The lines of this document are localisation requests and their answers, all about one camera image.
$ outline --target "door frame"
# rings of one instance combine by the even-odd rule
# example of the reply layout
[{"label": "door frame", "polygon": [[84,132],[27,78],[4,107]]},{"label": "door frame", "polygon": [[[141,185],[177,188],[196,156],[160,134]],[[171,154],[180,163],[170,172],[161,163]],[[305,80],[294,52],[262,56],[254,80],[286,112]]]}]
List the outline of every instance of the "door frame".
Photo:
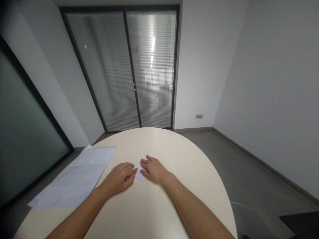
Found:
[{"label": "door frame", "polygon": [[68,32],[68,35],[70,37],[74,52],[76,54],[76,57],[79,61],[81,70],[83,72],[85,81],[88,85],[88,88],[91,92],[93,102],[95,104],[95,107],[97,109],[97,112],[99,114],[101,123],[103,125],[103,128],[106,133],[119,133],[121,131],[108,131],[107,126],[105,124],[105,121],[103,119],[103,115],[101,112],[101,109],[98,105],[98,101],[96,98],[96,95],[93,91],[92,84],[89,80],[88,73],[85,69],[85,65],[83,62],[83,59],[81,57],[79,48],[77,46],[77,43],[75,41],[74,34],[72,32],[71,26],[68,22],[67,13],[107,13],[107,12],[122,12],[123,13],[123,19],[124,19],[124,25],[125,25],[125,32],[126,32],[126,38],[128,43],[128,50],[129,50],[129,57],[130,57],[130,63],[131,63],[131,71],[132,71],[132,78],[133,78],[133,85],[134,85],[134,93],[135,93],[135,101],[136,101],[136,107],[137,107],[137,113],[139,117],[139,125],[140,128],[142,127],[141,124],[141,117],[140,117],[140,110],[139,110],[139,104],[138,104],[138,96],[137,96],[137,90],[136,90],[136,84],[135,84],[135,75],[134,75],[134,68],[133,68],[133,59],[132,59],[132,51],[131,51],[131,45],[130,45],[130,37],[128,32],[128,25],[127,25],[127,19],[126,19],[126,12],[127,11],[139,11],[139,12],[158,12],[158,11],[176,11],[176,37],[175,37],[175,50],[174,50],[174,77],[173,77],[173,97],[172,97],[172,112],[171,112],[171,126],[164,129],[173,129],[173,118],[174,118],[174,102],[175,102],[175,92],[176,92],[176,66],[177,66],[177,49],[178,49],[178,37],[179,37],[179,11],[180,11],[180,5],[140,5],[140,6],[80,6],[80,7],[59,7],[64,25],[66,27],[66,30]]}]

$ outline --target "finger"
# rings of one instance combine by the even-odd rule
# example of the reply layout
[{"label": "finger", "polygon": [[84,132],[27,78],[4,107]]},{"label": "finger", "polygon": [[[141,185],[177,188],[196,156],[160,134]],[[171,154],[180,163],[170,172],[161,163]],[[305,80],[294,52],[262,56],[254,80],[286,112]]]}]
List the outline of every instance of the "finger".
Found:
[{"label": "finger", "polygon": [[137,171],[137,168],[124,168],[124,170],[131,171],[134,173]]},{"label": "finger", "polygon": [[140,165],[142,166],[142,168],[147,169],[147,163],[142,163],[142,162],[140,162]]},{"label": "finger", "polygon": [[125,178],[130,177],[132,174],[136,173],[136,171],[137,170],[135,170],[134,172],[130,170],[124,170]]},{"label": "finger", "polygon": [[135,179],[135,175],[136,173],[133,173],[124,183],[125,188],[127,189],[129,186],[131,186],[133,184],[133,181]]},{"label": "finger", "polygon": [[150,163],[151,161],[149,161],[148,159],[141,159],[142,163]]},{"label": "finger", "polygon": [[148,155],[146,155],[146,158],[147,158],[148,160],[150,160],[150,161],[152,161],[152,160],[154,159],[153,157],[148,156]]},{"label": "finger", "polygon": [[140,170],[140,173],[147,179],[150,179],[150,174],[146,171],[146,170],[143,170],[141,169]]},{"label": "finger", "polygon": [[126,162],[122,164],[123,167],[133,167],[134,168],[134,164]]}]

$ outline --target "paper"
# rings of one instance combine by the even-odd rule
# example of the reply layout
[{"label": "paper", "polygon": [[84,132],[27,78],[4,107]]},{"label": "paper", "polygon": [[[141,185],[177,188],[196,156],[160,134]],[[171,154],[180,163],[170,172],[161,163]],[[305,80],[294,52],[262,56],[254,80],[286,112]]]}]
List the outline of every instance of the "paper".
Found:
[{"label": "paper", "polygon": [[137,168],[137,172],[136,172],[136,174],[135,174],[135,177],[136,177],[137,179],[139,179],[139,180],[142,180],[142,179],[144,178],[144,176],[143,176],[143,174],[140,173],[140,170],[141,170],[141,169],[144,169],[144,168],[142,168],[140,162],[138,162],[138,163],[136,164],[136,168]]},{"label": "paper", "polygon": [[28,205],[37,209],[78,207],[94,189],[116,148],[87,146]]}]

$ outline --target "black door frame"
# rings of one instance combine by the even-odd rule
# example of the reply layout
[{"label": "black door frame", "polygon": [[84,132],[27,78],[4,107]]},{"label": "black door frame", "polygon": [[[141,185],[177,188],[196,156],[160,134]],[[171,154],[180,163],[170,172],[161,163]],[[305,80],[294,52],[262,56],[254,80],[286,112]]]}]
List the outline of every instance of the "black door frame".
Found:
[{"label": "black door frame", "polygon": [[136,84],[135,84],[135,75],[134,75],[134,68],[133,68],[133,59],[132,59],[132,51],[131,51],[131,45],[130,45],[130,37],[129,37],[129,30],[127,26],[127,19],[126,19],[126,12],[127,11],[140,11],[140,12],[152,12],[152,11],[176,11],[176,38],[175,38],[175,52],[174,52],[174,78],[173,78],[173,98],[172,98],[172,113],[171,113],[171,127],[164,128],[164,129],[172,129],[173,128],[173,118],[174,118],[174,102],[175,102],[175,87],[176,87],[176,65],[177,65],[177,48],[178,48],[178,34],[179,34],[179,9],[180,5],[141,5],[141,6],[83,6],[83,7],[59,7],[62,19],[64,21],[66,30],[69,34],[74,52],[76,54],[76,57],[79,61],[80,67],[82,69],[84,78],[86,80],[86,83],[89,87],[89,90],[91,92],[95,107],[97,109],[97,112],[99,114],[100,120],[102,122],[103,128],[106,133],[118,133],[121,131],[108,131],[107,126],[105,124],[105,121],[103,119],[103,115],[101,112],[101,109],[98,105],[96,95],[93,91],[92,84],[89,80],[89,76],[87,74],[87,71],[84,66],[83,59],[81,57],[79,48],[76,44],[74,34],[72,32],[71,26],[67,20],[67,13],[105,13],[105,12],[122,12],[123,18],[124,18],[124,25],[125,25],[125,32],[126,32],[126,39],[128,43],[128,50],[129,50],[129,57],[130,57],[130,63],[131,63],[131,70],[132,70],[132,78],[133,78],[133,86],[134,86],[134,92],[135,92],[135,101],[137,106],[137,112],[139,117],[139,124],[140,128],[142,127],[141,124],[141,117],[140,117],[140,109],[138,104],[138,97],[137,97],[137,90],[136,90]]},{"label": "black door frame", "polygon": [[14,69],[17,71],[20,78],[23,80],[23,83],[27,87],[27,89],[31,92],[32,96],[35,98],[37,103],[40,105],[41,109],[45,113],[45,115],[48,117],[51,124],[54,126],[55,130],[58,132],[64,143],[69,148],[69,152],[66,153],[62,158],[60,158],[58,161],[56,161],[49,169],[47,169],[45,172],[43,172],[38,178],[36,178],[32,183],[30,183],[28,186],[26,186],[20,193],[18,193],[15,197],[13,197],[10,201],[5,203],[1,208],[0,212],[4,212],[7,209],[9,209],[12,205],[14,205],[20,198],[22,198],[25,194],[27,194],[37,183],[39,183],[42,179],[44,179],[52,170],[54,170],[60,163],[62,163],[71,153],[74,152],[74,148],[63,132],[62,128],[60,127],[59,123],[55,119],[54,115],[50,111],[47,104],[44,102],[43,98],[41,97],[40,93],[34,86],[33,82],[29,78],[28,74],[24,70],[23,66],[20,64],[17,57],[14,55],[13,51],[10,49],[4,38],[0,35],[0,48],[5,54],[5,56],[8,58],[10,63],[13,65]]}]

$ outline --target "white cable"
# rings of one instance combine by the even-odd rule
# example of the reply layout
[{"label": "white cable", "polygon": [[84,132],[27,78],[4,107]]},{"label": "white cable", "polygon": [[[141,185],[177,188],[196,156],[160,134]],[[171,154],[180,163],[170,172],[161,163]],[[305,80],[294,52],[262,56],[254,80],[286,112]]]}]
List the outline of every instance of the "white cable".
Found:
[{"label": "white cable", "polygon": [[230,202],[230,203],[236,204],[236,205],[239,205],[239,206],[243,206],[243,207],[245,207],[245,208],[248,208],[248,209],[254,211],[254,209],[252,209],[252,208],[250,208],[250,207],[247,207],[247,206],[245,206],[245,205],[242,205],[242,204],[240,204],[240,203],[236,203],[236,202]]}]

